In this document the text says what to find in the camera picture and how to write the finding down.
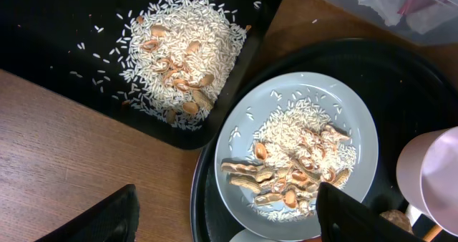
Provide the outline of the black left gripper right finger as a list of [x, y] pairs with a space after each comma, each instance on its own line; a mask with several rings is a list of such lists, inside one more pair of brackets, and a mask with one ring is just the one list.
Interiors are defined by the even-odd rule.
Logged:
[[323, 242], [422, 242], [329, 183], [321, 183], [316, 200]]

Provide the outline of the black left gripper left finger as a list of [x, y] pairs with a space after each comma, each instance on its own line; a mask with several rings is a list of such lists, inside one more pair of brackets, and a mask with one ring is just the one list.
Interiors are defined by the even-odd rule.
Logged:
[[128, 184], [37, 242], [134, 242], [139, 219], [136, 187]]

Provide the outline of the white cup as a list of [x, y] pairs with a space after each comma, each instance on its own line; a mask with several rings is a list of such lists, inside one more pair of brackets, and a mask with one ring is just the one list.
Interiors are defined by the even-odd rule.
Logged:
[[233, 236], [229, 240], [229, 242], [276, 242], [276, 241], [258, 236], [252, 233], [251, 231], [248, 231], [245, 229], [237, 233], [235, 236]]

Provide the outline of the pink bowl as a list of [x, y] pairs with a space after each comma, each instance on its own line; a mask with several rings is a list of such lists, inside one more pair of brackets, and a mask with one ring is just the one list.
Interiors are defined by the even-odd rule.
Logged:
[[457, 128], [427, 132], [409, 141], [396, 164], [408, 203], [444, 231], [457, 235]]

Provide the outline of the pile of rice and shells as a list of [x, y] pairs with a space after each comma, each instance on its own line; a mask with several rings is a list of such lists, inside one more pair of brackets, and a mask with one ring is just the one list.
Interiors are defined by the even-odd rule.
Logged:
[[116, 14], [108, 48], [89, 49], [97, 63], [89, 81], [107, 93], [119, 77], [114, 100], [199, 130], [240, 59], [249, 30], [243, 15], [259, 7], [260, 0], [131, 0]]

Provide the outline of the red snack wrapper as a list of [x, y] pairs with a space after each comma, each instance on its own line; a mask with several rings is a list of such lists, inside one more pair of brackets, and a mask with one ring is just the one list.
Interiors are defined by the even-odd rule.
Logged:
[[449, 0], [404, 0], [397, 14], [407, 16], [435, 4], [447, 4]]

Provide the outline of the clear plastic waste bin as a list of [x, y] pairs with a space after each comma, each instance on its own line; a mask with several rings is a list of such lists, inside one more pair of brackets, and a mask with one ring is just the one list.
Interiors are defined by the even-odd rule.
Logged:
[[325, 0], [422, 46], [457, 43], [457, 0]]

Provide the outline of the brown walnut shell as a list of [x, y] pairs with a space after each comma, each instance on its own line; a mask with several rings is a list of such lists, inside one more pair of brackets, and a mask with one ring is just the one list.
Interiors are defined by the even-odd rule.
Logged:
[[404, 231], [413, 234], [412, 225], [408, 217], [399, 210], [388, 210], [380, 214], [381, 217], [387, 219], [395, 226], [400, 227]]

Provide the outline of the rice and peanut shells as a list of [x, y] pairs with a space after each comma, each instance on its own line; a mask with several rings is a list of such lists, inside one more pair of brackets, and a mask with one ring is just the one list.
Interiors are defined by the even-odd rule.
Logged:
[[253, 194], [248, 207], [269, 221], [314, 215], [320, 183], [343, 189], [353, 172], [352, 138], [333, 126], [320, 99], [294, 92], [287, 108], [278, 107], [253, 133], [246, 164], [220, 165], [231, 185]]

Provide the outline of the wooden chopstick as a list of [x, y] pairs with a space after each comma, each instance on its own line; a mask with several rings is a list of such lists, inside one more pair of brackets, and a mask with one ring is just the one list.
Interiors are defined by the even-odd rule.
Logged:
[[443, 228], [439, 225], [433, 226], [427, 234], [423, 237], [423, 241], [425, 242], [432, 242], [441, 232]]

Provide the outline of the grey round plate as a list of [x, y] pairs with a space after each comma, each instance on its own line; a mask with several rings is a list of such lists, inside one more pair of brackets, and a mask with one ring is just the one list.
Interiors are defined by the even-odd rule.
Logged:
[[343, 82], [324, 74], [294, 72], [274, 77], [252, 89], [229, 114], [220, 132], [214, 157], [218, 192], [237, 224], [274, 241], [302, 241], [321, 233], [316, 216], [300, 217], [282, 203], [258, 207], [254, 192], [229, 183], [223, 163], [254, 164], [255, 142], [272, 113], [279, 115], [295, 106], [307, 106], [314, 114], [327, 115], [327, 122], [349, 135], [356, 149], [354, 171], [343, 191], [362, 202], [373, 182], [379, 157], [376, 127], [367, 106]]

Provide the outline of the black rectangular tray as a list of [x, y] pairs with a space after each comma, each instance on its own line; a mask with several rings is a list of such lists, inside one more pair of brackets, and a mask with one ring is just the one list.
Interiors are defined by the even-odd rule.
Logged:
[[170, 0], [1, 0], [1, 68], [184, 150], [222, 125], [282, 0], [208, 0], [248, 32], [208, 117], [167, 124], [148, 104], [131, 64], [130, 24]]

